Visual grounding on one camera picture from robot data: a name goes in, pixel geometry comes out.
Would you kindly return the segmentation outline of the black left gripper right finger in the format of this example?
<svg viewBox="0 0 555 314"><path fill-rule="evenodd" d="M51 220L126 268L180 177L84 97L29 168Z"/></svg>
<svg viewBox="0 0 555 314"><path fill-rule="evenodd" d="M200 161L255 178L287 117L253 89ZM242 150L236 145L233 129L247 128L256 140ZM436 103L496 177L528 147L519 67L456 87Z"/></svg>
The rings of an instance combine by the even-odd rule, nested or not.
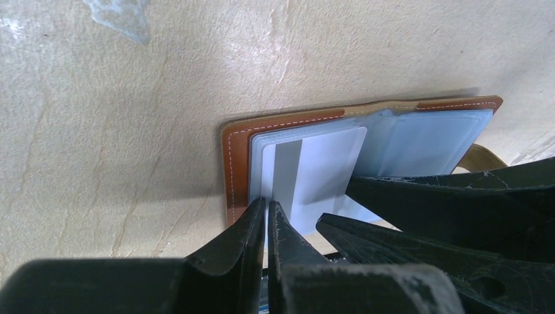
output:
<svg viewBox="0 0 555 314"><path fill-rule="evenodd" d="M455 286L425 264L336 264L268 206L270 313L463 313Z"/></svg>

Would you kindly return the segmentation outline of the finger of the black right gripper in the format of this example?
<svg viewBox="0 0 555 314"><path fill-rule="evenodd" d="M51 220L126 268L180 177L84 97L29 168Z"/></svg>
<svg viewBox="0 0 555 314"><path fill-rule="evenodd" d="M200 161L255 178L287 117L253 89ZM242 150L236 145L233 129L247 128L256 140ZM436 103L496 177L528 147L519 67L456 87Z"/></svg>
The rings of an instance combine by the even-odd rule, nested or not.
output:
<svg viewBox="0 0 555 314"><path fill-rule="evenodd" d="M332 214L317 231L356 264L428 264L454 284L467 313L553 313L554 265L509 260Z"/></svg>
<svg viewBox="0 0 555 314"><path fill-rule="evenodd" d="M554 261L554 159L475 173L358 177L346 194L403 232L529 262Z"/></svg>

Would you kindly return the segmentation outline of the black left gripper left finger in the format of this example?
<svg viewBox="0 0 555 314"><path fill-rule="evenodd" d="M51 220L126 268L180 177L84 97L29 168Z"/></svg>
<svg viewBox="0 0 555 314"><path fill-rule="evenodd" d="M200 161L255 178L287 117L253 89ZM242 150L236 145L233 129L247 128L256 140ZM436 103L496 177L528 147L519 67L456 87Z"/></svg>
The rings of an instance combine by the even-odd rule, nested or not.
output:
<svg viewBox="0 0 555 314"><path fill-rule="evenodd" d="M1 288L2 313L256 313L266 200L184 258L34 260Z"/></svg>

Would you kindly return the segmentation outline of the white card with grey stripe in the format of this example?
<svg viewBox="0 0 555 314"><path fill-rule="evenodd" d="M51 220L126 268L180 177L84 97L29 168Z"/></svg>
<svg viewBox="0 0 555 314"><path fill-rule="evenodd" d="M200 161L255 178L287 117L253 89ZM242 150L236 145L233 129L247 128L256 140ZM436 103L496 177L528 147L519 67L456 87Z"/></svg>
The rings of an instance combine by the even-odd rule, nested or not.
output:
<svg viewBox="0 0 555 314"><path fill-rule="evenodd" d="M323 213L375 219L345 195L366 134L364 126L320 124L256 136L249 197L280 202L304 236L315 232Z"/></svg>

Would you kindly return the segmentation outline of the brown leather card holder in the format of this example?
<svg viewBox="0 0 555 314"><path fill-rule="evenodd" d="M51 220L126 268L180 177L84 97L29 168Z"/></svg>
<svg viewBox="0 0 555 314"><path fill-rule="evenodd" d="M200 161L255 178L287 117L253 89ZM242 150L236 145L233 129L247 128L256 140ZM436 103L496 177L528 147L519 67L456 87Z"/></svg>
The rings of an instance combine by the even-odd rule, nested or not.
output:
<svg viewBox="0 0 555 314"><path fill-rule="evenodd" d="M247 209L250 138L264 131L299 127L318 122L363 116L382 109L396 113L491 109L503 104L499 96L446 97L409 100L383 100L358 105L306 109L242 118L224 125L221 133L227 225L233 225Z"/></svg>

